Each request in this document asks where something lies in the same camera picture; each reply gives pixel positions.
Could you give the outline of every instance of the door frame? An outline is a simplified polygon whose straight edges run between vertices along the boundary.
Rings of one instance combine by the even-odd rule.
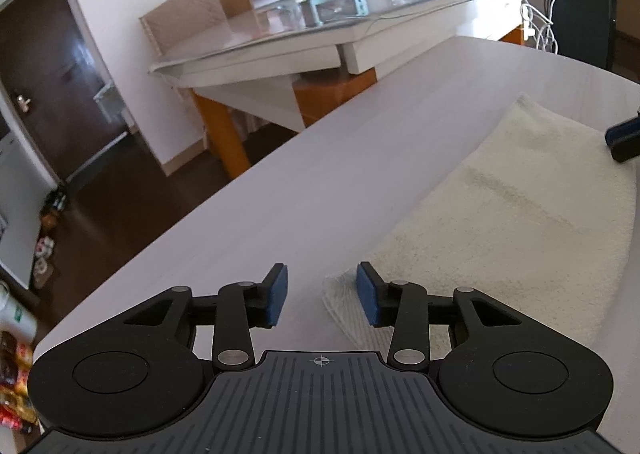
[[[13,1],[14,0],[0,0],[0,11]],[[91,56],[94,58],[95,67],[98,74],[102,78],[103,82],[105,84],[108,84],[111,81],[111,75],[107,70],[107,66],[102,60],[102,56],[98,51],[98,47],[96,46],[94,38],[91,35],[91,31],[89,31],[89,27],[86,24],[84,16],[82,15],[78,0],[66,0],[66,2],[71,8],[71,12],[76,21],[76,24],[78,25],[80,34],[84,39],[84,44],[89,50]],[[12,133],[14,134],[18,142],[20,142],[20,145],[22,145],[22,147],[24,148],[25,152],[35,165],[38,172],[51,187],[51,189],[55,189],[60,185],[63,185],[64,181],[54,172],[49,162],[45,159],[44,155],[39,150],[36,143],[33,141],[33,138],[25,127],[24,122],[18,115],[17,110],[14,107],[14,102],[11,100],[4,88],[4,85],[2,84],[2,77],[0,77],[0,114],[2,114],[7,125],[9,126],[9,129],[11,129]]]

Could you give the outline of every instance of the red food package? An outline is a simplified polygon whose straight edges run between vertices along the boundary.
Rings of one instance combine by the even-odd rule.
[[[4,407],[4,405],[0,405],[0,425],[25,434],[29,434],[33,430],[30,423],[21,420],[17,414]]]
[[[29,369],[33,365],[33,350],[30,345],[23,342],[18,342],[15,347],[15,359],[18,364]]]

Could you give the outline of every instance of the door handle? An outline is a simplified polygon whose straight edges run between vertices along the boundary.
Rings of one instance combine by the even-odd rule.
[[[20,108],[20,111],[22,113],[27,114],[29,112],[29,104],[31,104],[31,99],[28,99],[24,95],[18,95],[15,98],[15,101],[17,102],[18,108]]]

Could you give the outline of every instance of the snack package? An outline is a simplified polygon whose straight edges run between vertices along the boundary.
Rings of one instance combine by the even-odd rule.
[[[12,410],[21,420],[38,423],[38,415],[28,398],[15,394],[8,387],[0,387],[0,405]]]
[[[29,396],[27,392],[27,379],[29,378],[29,371],[25,369],[18,369],[18,375],[15,380],[14,391],[21,396]]]
[[[0,425],[24,434],[30,434],[33,431],[33,426],[30,423],[21,420],[17,414],[4,405],[0,405]]]
[[[30,345],[18,342],[8,331],[0,332],[0,352],[14,357],[18,365],[25,368],[31,368],[33,365],[33,350]]]
[[[18,342],[15,348],[15,359],[18,364],[25,368],[31,368],[33,366],[33,349],[24,342]]]

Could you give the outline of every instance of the wall baseboard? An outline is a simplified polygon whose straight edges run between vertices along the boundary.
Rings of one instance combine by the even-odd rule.
[[[203,151],[206,151],[206,147],[202,140],[198,140],[194,144],[187,147],[183,152],[178,154],[176,157],[169,160],[167,163],[161,164],[162,170],[166,176],[171,176],[182,166],[189,163],[193,158],[197,157]]]

